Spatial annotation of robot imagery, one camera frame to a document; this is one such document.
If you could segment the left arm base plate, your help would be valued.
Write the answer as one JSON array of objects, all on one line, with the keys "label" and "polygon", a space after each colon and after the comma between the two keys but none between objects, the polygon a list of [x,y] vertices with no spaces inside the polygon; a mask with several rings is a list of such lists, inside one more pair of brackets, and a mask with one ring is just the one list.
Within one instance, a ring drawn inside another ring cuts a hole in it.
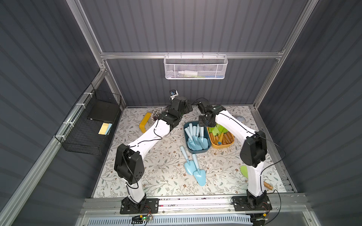
[{"label": "left arm base plate", "polygon": [[140,203],[135,203],[126,197],[122,200],[120,214],[155,214],[158,213],[158,207],[159,199],[157,198],[144,198]]}]

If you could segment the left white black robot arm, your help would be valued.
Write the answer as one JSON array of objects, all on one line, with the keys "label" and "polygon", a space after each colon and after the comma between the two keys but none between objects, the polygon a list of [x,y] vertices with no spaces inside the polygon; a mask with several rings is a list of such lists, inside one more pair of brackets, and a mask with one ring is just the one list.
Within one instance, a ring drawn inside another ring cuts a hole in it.
[{"label": "left white black robot arm", "polygon": [[140,204],[146,200],[146,194],[140,180],[144,174],[143,159],[158,141],[177,127],[183,115],[192,111],[189,100],[179,95],[172,95],[171,104],[162,112],[155,123],[138,139],[128,145],[121,144],[117,148],[114,170],[125,182],[127,200]]}]

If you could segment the blue shovel cluster back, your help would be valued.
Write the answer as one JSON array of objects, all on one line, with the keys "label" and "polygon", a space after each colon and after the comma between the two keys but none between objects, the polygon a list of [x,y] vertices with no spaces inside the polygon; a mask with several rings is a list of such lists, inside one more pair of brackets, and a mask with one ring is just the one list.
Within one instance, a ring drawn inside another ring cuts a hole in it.
[{"label": "blue shovel cluster back", "polygon": [[202,147],[203,150],[207,150],[208,149],[208,141],[207,139],[204,137],[204,127],[199,127],[199,142],[200,145]]}]

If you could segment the green shovel wooden handle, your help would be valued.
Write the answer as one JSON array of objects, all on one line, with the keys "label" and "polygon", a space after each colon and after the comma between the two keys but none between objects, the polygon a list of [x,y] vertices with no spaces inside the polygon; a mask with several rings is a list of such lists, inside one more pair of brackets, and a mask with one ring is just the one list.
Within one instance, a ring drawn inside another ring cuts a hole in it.
[{"label": "green shovel wooden handle", "polygon": [[213,136],[217,136],[220,133],[217,127],[209,128],[209,132],[212,133]]}]

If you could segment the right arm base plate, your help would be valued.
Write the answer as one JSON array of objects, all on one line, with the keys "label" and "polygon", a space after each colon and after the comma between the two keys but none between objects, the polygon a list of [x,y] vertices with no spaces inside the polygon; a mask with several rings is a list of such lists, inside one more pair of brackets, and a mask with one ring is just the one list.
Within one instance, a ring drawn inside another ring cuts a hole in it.
[{"label": "right arm base plate", "polygon": [[231,203],[235,211],[263,211],[269,212],[273,209],[268,196],[253,198],[252,196],[242,195],[233,196]]}]

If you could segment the blue shovel mid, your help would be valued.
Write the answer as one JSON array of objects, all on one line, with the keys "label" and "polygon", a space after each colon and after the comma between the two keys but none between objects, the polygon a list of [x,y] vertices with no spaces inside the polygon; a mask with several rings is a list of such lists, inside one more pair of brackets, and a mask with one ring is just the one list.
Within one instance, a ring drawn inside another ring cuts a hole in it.
[{"label": "blue shovel mid", "polygon": [[199,127],[199,125],[197,125],[197,126],[195,126],[195,130],[194,130],[196,138],[199,138],[199,132],[200,132],[200,127]]}]

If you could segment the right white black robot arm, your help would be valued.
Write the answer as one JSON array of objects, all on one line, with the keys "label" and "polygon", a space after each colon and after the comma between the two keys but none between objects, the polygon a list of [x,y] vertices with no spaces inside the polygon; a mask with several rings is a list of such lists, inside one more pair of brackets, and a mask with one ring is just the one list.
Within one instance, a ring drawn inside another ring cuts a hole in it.
[{"label": "right white black robot arm", "polygon": [[266,195],[262,175],[267,154],[265,133],[245,126],[221,105],[213,106],[206,99],[196,102],[196,105],[201,112],[199,116],[201,125],[215,127],[219,124],[242,144],[239,156],[247,165],[248,196],[259,198]]}]

